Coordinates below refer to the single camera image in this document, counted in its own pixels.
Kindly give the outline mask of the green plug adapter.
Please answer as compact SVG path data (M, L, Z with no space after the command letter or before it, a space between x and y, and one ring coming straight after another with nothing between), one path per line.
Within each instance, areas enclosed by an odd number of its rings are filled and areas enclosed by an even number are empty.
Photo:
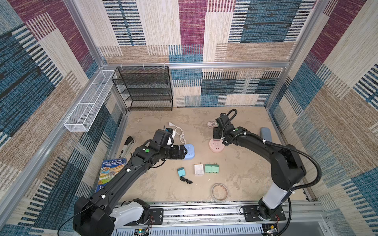
M219 167L219 165L217 165L217 164L213 164L213 165L212 165L212 173L217 174L217 173L219 173L219 171L220 171L220 167Z
M205 173L212 173L212 164L205 164L204 165L204 172Z

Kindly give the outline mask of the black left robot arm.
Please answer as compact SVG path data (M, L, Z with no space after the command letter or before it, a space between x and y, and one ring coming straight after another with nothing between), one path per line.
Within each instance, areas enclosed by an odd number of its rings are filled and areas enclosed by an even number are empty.
M81 197L74 206L73 229L81 236L110 236L130 223L148 224L150 206L141 199L117 206L135 181L160 160L191 160L193 145L168 145L147 140L136 148L126 166L101 190Z

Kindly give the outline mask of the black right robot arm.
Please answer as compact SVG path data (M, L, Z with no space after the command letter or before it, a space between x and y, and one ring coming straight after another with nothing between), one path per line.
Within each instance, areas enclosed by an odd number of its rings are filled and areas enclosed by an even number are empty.
M268 221L282 209L282 203L287 201L295 190L316 185L322 177L322 170L314 158L293 145L279 145L251 133L243 127L234 127L231 121L236 115L236 109L230 110L227 114L221 113L216 119L217 126L213 128L213 138L221 140L226 147L234 144L246 148L270 163L273 183L268 192L260 199L255 210L260 220ZM314 165L317 175L312 182L298 185L307 174L300 158L301 155Z

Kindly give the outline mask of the blue square power strip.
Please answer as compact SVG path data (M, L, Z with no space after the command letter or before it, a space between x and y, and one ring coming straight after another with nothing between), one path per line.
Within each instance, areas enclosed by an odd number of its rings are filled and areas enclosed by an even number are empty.
M188 159L185 160L192 160L195 157L195 148L192 144L186 144L188 148Z

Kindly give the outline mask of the pink round power strip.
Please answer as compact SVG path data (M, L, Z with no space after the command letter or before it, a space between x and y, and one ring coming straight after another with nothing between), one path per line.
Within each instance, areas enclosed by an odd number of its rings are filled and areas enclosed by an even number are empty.
M225 145L221 139L211 139L209 141L209 149L214 153L220 153L224 150Z

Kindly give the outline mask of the white square charger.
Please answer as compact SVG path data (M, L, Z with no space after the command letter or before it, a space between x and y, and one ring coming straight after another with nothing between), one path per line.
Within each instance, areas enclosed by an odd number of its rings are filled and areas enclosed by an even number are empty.
M203 164L195 164L194 165L194 173L195 173L195 176L203 176L204 175L204 165Z

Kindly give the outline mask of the blue fabric glasses case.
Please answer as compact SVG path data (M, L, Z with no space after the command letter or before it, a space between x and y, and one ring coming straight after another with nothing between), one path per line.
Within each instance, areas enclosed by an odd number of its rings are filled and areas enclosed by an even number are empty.
M267 127L260 129L260 137L266 141L272 142L271 130Z

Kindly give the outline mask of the black grey stapler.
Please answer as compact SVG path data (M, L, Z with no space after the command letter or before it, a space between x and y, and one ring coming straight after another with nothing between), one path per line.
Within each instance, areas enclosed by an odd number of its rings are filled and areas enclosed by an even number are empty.
M119 158L121 159L126 158L127 154L131 151L134 144L135 144L134 138L132 136L129 136L124 143L124 146L120 152Z

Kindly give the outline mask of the clear tape roll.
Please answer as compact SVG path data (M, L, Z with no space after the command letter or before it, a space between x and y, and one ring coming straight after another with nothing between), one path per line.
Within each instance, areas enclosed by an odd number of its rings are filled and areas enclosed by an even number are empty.
M217 202L224 202L228 198L228 189L224 184L216 183L211 188L211 197Z

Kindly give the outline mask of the blue children's book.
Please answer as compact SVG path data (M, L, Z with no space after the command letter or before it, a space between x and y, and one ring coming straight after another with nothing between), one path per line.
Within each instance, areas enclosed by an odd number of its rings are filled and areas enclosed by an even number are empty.
M104 160L100 168L99 179L96 192L103 189L125 166L127 160L125 158L117 158Z

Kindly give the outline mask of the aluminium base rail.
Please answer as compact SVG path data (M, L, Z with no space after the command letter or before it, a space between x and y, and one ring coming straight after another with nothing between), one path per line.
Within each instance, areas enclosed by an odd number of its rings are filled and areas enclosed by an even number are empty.
M250 210L256 202L152 203L154 225L124 226L115 236L333 236L328 217L319 202L293 200L270 221L262 221Z

